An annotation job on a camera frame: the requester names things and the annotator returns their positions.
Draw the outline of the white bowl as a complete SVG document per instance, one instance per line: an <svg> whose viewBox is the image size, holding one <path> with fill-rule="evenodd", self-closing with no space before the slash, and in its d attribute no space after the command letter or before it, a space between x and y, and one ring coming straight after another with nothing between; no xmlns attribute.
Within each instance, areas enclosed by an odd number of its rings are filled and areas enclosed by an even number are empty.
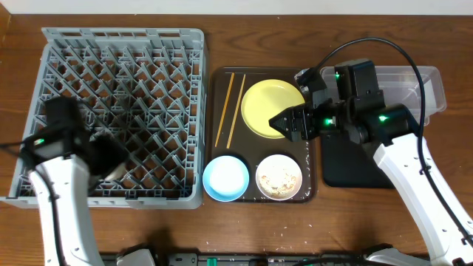
<svg viewBox="0 0 473 266"><path fill-rule="evenodd" d="M263 159L256 168L256 185L271 200L286 201L302 187L302 170L289 156L274 154Z"/></svg>

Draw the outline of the light blue bowl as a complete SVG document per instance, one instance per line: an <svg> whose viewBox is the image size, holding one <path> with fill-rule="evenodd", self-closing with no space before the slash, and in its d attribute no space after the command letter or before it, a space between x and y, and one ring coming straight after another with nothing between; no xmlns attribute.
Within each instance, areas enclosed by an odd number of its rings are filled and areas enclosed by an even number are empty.
<svg viewBox="0 0 473 266"><path fill-rule="evenodd" d="M218 202L233 202L239 199L246 192L249 179L246 164L230 155L214 158L203 172L205 192Z"/></svg>

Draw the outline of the white cup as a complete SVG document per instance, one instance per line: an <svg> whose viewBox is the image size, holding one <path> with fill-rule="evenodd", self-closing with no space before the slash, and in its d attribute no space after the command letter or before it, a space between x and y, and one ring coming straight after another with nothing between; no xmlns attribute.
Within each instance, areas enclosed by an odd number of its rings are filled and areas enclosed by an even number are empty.
<svg viewBox="0 0 473 266"><path fill-rule="evenodd" d="M124 174L126 174L126 164L121 163L119 166L117 166L115 169L113 169L105 178L104 180L109 182L117 179L121 179Z"/></svg>

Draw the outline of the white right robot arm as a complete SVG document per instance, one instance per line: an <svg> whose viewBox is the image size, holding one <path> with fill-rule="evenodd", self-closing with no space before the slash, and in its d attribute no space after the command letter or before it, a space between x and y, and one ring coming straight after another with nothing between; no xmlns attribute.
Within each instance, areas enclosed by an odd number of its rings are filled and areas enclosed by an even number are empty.
<svg viewBox="0 0 473 266"><path fill-rule="evenodd" d="M423 121L403 104L303 103L269 120L291 141L345 132L401 196L432 265L472 264L472 218L446 183L423 138Z"/></svg>

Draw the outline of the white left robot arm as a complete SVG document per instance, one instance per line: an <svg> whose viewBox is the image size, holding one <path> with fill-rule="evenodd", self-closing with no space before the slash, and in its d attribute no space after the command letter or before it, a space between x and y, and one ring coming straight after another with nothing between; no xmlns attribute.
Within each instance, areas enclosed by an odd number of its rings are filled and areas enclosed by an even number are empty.
<svg viewBox="0 0 473 266"><path fill-rule="evenodd" d="M45 103L47 124L22 142L33 184L46 265L102 265L88 206L98 181L123 176L128 152L113 137L92 137L74 98Z"/></svg>

